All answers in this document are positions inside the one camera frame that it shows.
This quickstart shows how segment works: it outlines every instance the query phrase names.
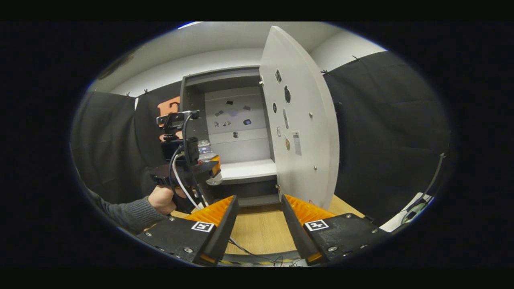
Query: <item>gray sweater sleeve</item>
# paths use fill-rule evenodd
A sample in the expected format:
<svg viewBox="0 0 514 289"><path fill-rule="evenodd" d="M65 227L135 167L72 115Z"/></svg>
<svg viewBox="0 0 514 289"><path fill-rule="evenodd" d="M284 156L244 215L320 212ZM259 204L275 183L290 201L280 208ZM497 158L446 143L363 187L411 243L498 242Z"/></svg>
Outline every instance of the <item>gray sweater sleeve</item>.
<svg viewBox="0 0 514 289"><path fill-rule="evenodd" d="M167 219L148 201L148 196L127 204L111 204L89 190L93 202L124 229L139 234L157 222Z"/></svg>

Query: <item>human hand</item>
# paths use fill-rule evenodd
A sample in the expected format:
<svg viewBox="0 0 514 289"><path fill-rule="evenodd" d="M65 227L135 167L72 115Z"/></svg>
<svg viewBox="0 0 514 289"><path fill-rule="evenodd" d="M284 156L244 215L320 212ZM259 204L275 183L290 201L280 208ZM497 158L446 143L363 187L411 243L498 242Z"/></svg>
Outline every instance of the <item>human hand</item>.
<svg viewBox="0 0 514 289"><path fill-rule="evenodd" d="M175 189L180 197L186 198L186 194L181 189ZM172 201L173 191L168 187L156 186L153 192L148 196L148 202L159 213L168 215L173 212L177 205Z"/></svg>

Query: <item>orange letter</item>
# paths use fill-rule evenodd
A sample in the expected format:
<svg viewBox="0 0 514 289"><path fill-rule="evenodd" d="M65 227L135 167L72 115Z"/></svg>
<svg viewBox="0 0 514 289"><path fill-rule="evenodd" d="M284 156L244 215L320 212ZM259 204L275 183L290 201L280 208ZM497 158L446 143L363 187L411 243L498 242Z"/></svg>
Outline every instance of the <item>orange letter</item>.
<svg viewBox="0 0 514 289"><path fill-rule="evenodd" d="M160 103L157 108L159 109L160 116L164 116L170 113L178 113L178 106L180 104L180 96L172 98L168 101ZM177 132L179 139L182 139L182 132ZM164 141L164 135L159 136L161 141Z"/></svg>

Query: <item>ceiling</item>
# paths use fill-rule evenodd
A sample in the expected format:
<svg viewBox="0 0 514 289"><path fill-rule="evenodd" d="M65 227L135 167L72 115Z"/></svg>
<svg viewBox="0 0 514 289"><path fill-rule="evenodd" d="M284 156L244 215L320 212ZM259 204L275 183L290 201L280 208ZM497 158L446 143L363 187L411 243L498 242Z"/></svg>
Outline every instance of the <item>ceiling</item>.
<svg viewBox="0 0 514 289"><path fill-rule="evenodd" d="M97 80L94 86L115 87L152 67L199 53L264 48L272 25L289 33L309 53L342 31L323 22L201 22L171 31L144 44L130 62L105 79Z"/></svg>

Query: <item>water bottle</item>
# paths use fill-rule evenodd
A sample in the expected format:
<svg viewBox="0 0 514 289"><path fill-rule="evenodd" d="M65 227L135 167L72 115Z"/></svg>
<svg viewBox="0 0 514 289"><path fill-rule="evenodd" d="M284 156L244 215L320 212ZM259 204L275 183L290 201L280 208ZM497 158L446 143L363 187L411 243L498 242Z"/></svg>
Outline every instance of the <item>water bottle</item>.
<svg viewBox="0 0 514 289"><path fill-rule="evenodd" d="M208 140L201 140L198 142L198 161L209 162L218 155L211 149L211 144ZM219 172L214 178L205 181L210 186L217 186L223 182L222 173Z"/></svg>

